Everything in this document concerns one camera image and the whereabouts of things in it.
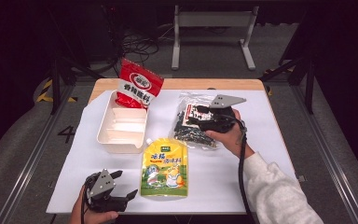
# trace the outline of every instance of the black cable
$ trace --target black cable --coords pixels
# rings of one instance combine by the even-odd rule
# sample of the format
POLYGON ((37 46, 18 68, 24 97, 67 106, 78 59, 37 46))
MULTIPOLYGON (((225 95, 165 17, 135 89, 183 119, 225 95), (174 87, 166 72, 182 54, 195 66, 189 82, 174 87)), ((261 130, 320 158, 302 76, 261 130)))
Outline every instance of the black cable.
MULTIPOLYGON (((104 67, 101 67, 101 68, 96 68, 96 69, 89 69, 91 70, 92 72, 94 73, 97 73, 97 74, 101 74, 103 72, 106 72, 107 70, 109 70, 110 68, 112 68, 114 65, 115 65, 116 62, 109 62, 108 65, 104 66, 104 67)), ((81 71, 74 71, 74 70, 71 70, 72 72, 74 72, 76 75, 78 76, 85 76, 87 75, 86 73, 84 72, 81 72, 81 71)))
POLYGON ((141 58, 139 62, 135 63, 143 64, 151 54, 158 52, 158 41, 136 33, 125 34, 125 23, 122 20, 121 11, 118 8, 102 6, 102 9, 111 42, 117 49, 117 62, 125 57, 126 54, 135 53, 139 54, 141 58))
POLYGON ((57 216, 57 214, 54 214, 53 218, 52 218, 51 221, 50 221, 50 224, 53 224, 53 223, 54 223, 54 220, 55 220, 56 216, 57 216))
POLYGON ((81 220, 81 224, 84 224, 84 214, 87 212, 87 210, 89 210, 89 207, 87 207, 87 210, 84 211, 84 204, 86 203, 87 200, 87 189, 89 188, 89 183, 91 182, 91 178, 86 180, 86 183, 84 183, 84 189, 83 189, 83 194, 82 194, 82 198, 81 198, 81 211, 80 211, 80 220, 81 220))
POLYGON ((113 69, 114 69, 115 72, 116 72, 117 78, 120 78, 120 73, 118 72, 118 69, 117 69, 117 63, 115 63, 115 65, 113 66, 113 69))
POLYGON ((51 20, 54 22, 55 28, 57 29, 58 34, 60 35, 61 40, 65 44, 67 50, 71 54, 72 58, 75 59, 76 56, 74 52, 72 51, 71 45, 69 44, 69 41, 65 38, 65 35, 62 33, 59 24, 57 23, 53 13, 51 12, 50 8, 47 7, 48 15, 50 16, 51 20))
POLYGON ((246 140, 247 140, 246 139, 246 127, 243 125, 243 123, 240 120, 238 120, 236 118, 233 118, 233 117, 228 116, 228 115, 219 115, 219 116, 221 118, 235 120, 238 123, 238 125, 240 125, 240 129, 241 129, 241 132, 242 132, 242 139, 241 139, 240 163, 238 165, 238 182, 240 184, 240 192, 241 192, 243 205, 245 205, 246 211, 249 212, 247 217, 248 217, 250 223, 254 224, 255 219, 252 216, 251 208, 249 207, 248 200, 246 198, 245 186, 243 184, 243 162, 245 160, 245 147, 246 147, 246 140))

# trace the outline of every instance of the clear plastic bag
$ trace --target clear plastic bag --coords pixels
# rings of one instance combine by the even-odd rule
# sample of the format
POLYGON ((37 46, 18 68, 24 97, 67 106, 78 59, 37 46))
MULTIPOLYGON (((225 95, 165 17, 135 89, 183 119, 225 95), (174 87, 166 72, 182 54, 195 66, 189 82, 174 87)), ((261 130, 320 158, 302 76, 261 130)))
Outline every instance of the clear plastic bag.
POLYGON ((194 92, 182 92, 179 95, 179 106, 170 137, 181 141, 185 141, 188 147, 201 147, 203 149, 216 149, 216 142, 208 137, 205 132, 201 131, 198 125, 188 122, 188 115, 198 116, 208 119, 211 114, 202 114, 195 111, 196 105, 209 106, 214 99, 212 95, 198 94, 194 92))

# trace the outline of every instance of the red packaging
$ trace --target red packaging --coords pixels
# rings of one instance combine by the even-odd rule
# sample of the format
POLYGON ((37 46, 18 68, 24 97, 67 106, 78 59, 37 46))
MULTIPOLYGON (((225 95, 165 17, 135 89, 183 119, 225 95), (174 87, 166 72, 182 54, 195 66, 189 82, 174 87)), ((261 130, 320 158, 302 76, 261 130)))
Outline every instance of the red packaging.
POLYGON ((150 102, 158 96, 163 82, 164 78, 123 59, 116 103, 129 108, 148 108, 150 102))

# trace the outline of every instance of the human hand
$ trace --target human hand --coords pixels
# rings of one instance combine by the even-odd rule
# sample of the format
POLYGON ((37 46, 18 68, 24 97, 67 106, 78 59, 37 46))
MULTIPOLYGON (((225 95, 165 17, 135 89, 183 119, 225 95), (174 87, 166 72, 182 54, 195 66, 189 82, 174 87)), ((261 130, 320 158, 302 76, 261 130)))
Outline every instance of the human hand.
MULTIPOLYGON (((235 118, 241 120, 240 112, 236 109, 232 109, 235 114, 235 118)), ((218 133, 214 131, 206 131, 207 136, 212 139, 219 141, 225 146, 226 149, 232 152, 238 158, 241 154, 241 139, 242 139, 242 131, 240 129, 240 125, 236 123, 230 131, 227 133, 218 133)), ((246 144, 245 147, 245 159, 255 154, 255 152, 246 144)))
MULTIPOLYGON (((71 218, 69 219, 69 224, 80 224, 81 222, 81 204, 83 203, 83 191, 84 186, 81 188, 79 197, 77 198, 74 208, 72 209, 71 218)), ((118 213, 115 211, 105 212, 105 213, 96 213, 88 209, 85 204, 85 214, 84 214, 84 223, 85 224, 99 224, 104 223, 109 220, 113 220, 118 217, 118 213)))

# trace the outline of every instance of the table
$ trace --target table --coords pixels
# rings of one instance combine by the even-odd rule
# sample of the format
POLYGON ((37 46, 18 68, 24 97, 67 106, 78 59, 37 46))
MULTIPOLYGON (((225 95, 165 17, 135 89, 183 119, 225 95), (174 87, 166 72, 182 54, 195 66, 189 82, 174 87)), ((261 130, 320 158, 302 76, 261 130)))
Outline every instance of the table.
MULTIPOLYGON (((117 85, 115 78, 96 82, 48 205, 48 213, 70 213, 85 178, 103 168, 110 173, 123 170, 123 175, 115 180, 114 196, 124 196, 139 188, 143 154, 109 154, 96 141, 105 106, 117 85)), ((165 137, 162 135, 172 127, 176 115, 173 105, 177 105, 177 101, 174 99, 182 90, 244 96, 247 102, 233 107, 240 110, 248 130, 251 130, 248 143, 255 150, 259 149, 267 162, 276 161, 286 174, 296 179, 263 84, 256 79, 166 79, 163 90, 149 106, 145 139, 165 137)), ((187 197, 142 197, 138 192, 129 202, 125 214, 244 214, 237 178, 238 158, 222 147, 217 150, 189 149, 187 197)))

